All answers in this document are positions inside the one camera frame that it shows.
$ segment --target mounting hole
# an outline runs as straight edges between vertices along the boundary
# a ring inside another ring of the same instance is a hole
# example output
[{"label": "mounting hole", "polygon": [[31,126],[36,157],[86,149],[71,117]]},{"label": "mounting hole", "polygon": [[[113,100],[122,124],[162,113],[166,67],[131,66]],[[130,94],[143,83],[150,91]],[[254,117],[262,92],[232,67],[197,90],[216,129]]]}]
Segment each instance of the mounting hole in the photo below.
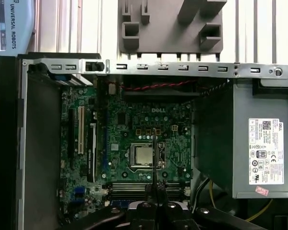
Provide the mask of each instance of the mounting hole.
[{"label": "mounting hole", "polygon": [[274,70],[274,74],[275,74],[275,76],[280,77],[283,74],[283,70],[281,68],[276,68]]},{"label": "mounting hole", "polygon": [[127,173],[127,172],[123,172],[123,173],[121,174],[121,176],[122,176],[122,178],[127,178],[127,177],[128,177],[128,173]]},{"label": "mounting hole", "polygon": [[162,177],[163,177],[163,178],[167,178],[167,177],[168,177],[168,173],[167,173],[167,172],[163,172],[163,173],[162,173]]}]

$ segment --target pcie slot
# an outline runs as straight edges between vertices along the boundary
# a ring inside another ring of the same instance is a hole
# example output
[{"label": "pcie slot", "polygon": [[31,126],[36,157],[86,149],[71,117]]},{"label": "pcie slot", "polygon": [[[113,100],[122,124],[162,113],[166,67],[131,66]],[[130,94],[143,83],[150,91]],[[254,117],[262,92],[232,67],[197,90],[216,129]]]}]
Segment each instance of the pcie slot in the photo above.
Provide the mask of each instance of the pcie slot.
[{"label": "pcie slot", "polygon": [[84,114],[85,108],[84,106],[78,107],[78,154],[84,154]]},{"label": "pcie slot", "polygon": [[87,181],[95,182],[96,172],[96,131],[97,131],[97,120],[92,111],[90,126],[87,135]]},{"label": "pcie slot", "polygon": [[75,111],[68,110],[68,146],[67,155],[70,162],[70,168],[73,168],[74,152],[75,152]]}]

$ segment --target yellow wire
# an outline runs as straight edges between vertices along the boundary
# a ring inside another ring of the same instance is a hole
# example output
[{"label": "yellow wire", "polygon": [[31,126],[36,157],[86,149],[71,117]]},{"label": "yellow wire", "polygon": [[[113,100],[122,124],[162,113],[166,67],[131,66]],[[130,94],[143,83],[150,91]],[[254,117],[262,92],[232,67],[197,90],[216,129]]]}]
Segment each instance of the yellow wire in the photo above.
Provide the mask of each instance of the yellow wire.
[{"label": "yellow wire", "polygon": [[261,214],[263,214],[263,213],[269,208],[269,206],[271,205],[272,201],[273,201],[273,200],[271,199],[270,202],[269,202],[263,209],[261,209],[261,210],[260,210],[259,212],[257,212],[255,215],[247,218],[246,221],[247,221],[247,222],[250,222],[250,221],[252,221],[253,219],[259,217]]},{"label": "yellow wire", "polygon": [[210,180],[210,182],[209,182],[209,194],[210,194],[210,199],[211,199],[211,202],[212,202],[213,207],[216,208],[215,201],[214,201],[214,199],[213,199],[213,194],[212,194],[212,187],[213,187],[213,182]]},{"label": "yellow wire", "polygon": [[[214,199],[213,199],[212,188],[213,188],[213,182],[210,181],[210,182],[209,182],[209,194],[210,194],[210,199],[211,199],[211,202],[212,202],[213,207],[216,208],[215,201],[214,201]],[[271,199],[270,202],[269,202],[263,209],[261,209],[259,212],[257,212],[257,213],[254,214],[253,216],[247,218],[245,221],[250,222],[250,221],[256,219],[257,217],[259,217],[261,214],[263,214],[263,213],[270,207],[272,201],[273,201],[273,200]]]}]

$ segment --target metal bracket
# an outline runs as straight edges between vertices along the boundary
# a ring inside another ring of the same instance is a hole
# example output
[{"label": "metal bracket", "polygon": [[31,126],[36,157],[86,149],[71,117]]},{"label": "metal bracket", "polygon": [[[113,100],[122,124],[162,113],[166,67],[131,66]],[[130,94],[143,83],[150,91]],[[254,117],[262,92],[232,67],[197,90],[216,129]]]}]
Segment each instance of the metal bracket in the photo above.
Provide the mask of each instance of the metal bracket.
[{"label": "metal bracket", "polygon": [[226,79],[271,80],[271,84],[288,87],[288,65],[221,62],[142,62],[109,59],[41,58],[23,60],[28,64],[44,64],[53,74],[85,75],[162,75],[210,77]]}]

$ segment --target warning label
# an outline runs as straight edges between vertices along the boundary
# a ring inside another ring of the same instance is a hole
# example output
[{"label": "warning label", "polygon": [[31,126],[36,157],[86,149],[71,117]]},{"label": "warning label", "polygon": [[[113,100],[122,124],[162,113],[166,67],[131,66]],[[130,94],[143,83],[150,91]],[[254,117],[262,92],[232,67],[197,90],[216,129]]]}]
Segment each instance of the warning label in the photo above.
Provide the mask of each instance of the warning label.
[{"label": "warning label", "polygon": [[249,119],[249,184],[284,184],[284,123]]}]

